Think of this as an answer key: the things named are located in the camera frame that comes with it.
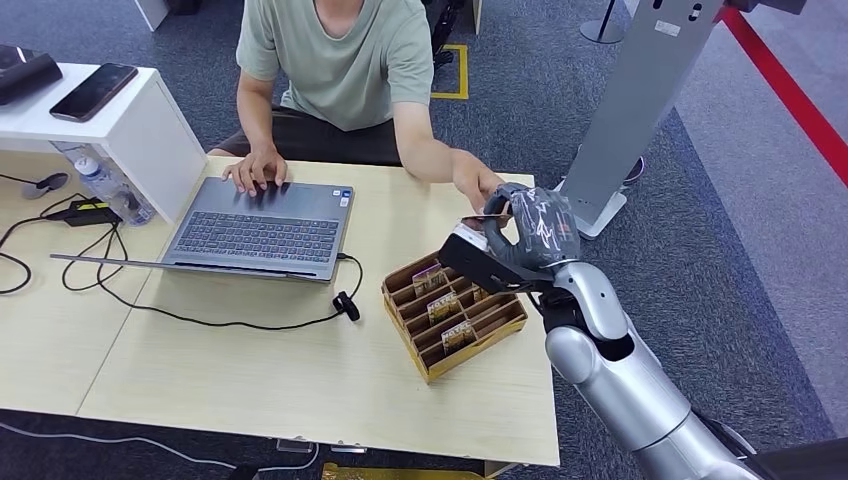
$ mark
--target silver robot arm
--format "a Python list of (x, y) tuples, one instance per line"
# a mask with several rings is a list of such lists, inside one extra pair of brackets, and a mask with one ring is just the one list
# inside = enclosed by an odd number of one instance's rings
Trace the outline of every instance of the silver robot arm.
[[(515, 244), (499, 223), (508, 206), (517, 225)], [(531, 298), (545, 323), (551, 364), (636, 457), (647, 478), (761, 478), (719, 438), (734, 448), (744, 440), (692, 410), (636, 332), (607, 276), (577, 260), (579, 239), (567, 200), (507, 183), (476, 220), (483, 233), (460, 225), (439, 260), (490, 293), (541, 293)]]
[(577, 301), (582, 321), (542, 306), (545, 349), (618, 443), (657, 480), (759, 479), (695, 416), (633, 322), (604, 273), (584, 262), (563, 265), (554, 287)]

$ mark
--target charger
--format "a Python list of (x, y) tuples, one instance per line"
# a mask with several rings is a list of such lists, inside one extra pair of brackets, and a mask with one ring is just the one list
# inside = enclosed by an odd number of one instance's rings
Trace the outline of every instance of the charger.
[(67, 209), (61, 212), (51, 213), (44, 218), (52, 221), (61, 220), (72, 227), (116, 224), (121, 222), (121, 217), (109, 208), (109, 204), (96, 197), (88, 200), (73, 201)]

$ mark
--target red barrier rope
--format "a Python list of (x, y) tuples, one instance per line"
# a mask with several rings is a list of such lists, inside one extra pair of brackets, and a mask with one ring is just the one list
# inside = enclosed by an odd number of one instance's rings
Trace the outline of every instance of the red barrier rope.
[(722, 20), (813, 145), (848, 186), (848, 144), (845, 140), (795, 83), (739, 10), (725, 8)]

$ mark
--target green t-shirt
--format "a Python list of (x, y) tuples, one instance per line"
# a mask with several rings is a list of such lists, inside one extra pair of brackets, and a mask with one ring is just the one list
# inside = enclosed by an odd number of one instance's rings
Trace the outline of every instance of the green t-shirt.
[(313, 0), (245, 0), (239, 66), (258, 80), (282, 67), (281, 104), (348, 131), (392, 118), (391, 104), (428, 105), (430, 26), (421, 0), (364, 0), (350, 32), (332, 38)]

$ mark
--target man's left hand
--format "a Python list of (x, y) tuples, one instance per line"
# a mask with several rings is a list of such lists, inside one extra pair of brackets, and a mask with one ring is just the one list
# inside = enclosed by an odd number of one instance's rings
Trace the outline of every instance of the man's left hand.
[(464, 150), (452, 150), (453, 184), (471, 202), (474, 211), (483, 213), (486, 200), (504, 183), (504, 180), (491, 171), (474, 155)]

